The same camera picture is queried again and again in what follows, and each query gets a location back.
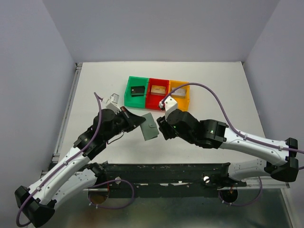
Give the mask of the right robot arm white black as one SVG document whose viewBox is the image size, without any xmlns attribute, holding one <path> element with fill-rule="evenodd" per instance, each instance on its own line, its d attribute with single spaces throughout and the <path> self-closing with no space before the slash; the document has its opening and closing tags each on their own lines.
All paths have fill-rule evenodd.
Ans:
<svg viewBox="0 0 304 228">
<path fill-rule="evenodd" d="M 168 116 L 157 119 L 165 140 L 179 137 L 204 149 L 227 149 L 255 157 L 255 160 L 232 163 L 228 170 L 219 173 L 218 180 L 224 186 L 251 177 L 270 176 L 282 182 L 294 182 L 299 172 L 296 158 L 298 141 L 288 138 L 275 141 L 255 135 L 233 131 L 224 122 L 197 120 L 190 113 L 174 110 Z"/>
</svg>

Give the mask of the sage green card holder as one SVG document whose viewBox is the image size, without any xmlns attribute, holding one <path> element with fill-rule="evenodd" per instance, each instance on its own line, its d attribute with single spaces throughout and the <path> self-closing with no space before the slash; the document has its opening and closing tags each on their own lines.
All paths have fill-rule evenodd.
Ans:
<svg viewBox="0 0 304 228">
<path fill-rule="evenodd" d="M 140 124 L 140 128 L 142 131 L 142 135 L 145 141 L 157 138 L 159 135 L 159 130 L 157 128 L 157 124 L 154 121 L 153 115 L 151 113 L 147 113 L 142 117 L 145 118 L 145 121 Z"/>
</svg>

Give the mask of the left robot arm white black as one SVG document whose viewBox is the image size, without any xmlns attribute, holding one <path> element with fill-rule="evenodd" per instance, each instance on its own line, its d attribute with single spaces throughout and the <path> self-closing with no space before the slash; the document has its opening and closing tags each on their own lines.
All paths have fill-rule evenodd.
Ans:
<svg viewBox="0 0 304 228">
<path fill-rule="evenodd" d="M 17 215 L 23 213 L 36 228 L 46 224 L 54 215 L 55 207 L 59 205 L 59 190 L 69 178 L 103 151 L 110 139 L 122 132 L 128 133 L 136 129 L 145 120 L 124 106 L 118 112 L 100 109 L 93 124 L 78 137 L 57 165 L 30 186 L 20 186 L 15 190 L 19 208 Z"/>
</svg>

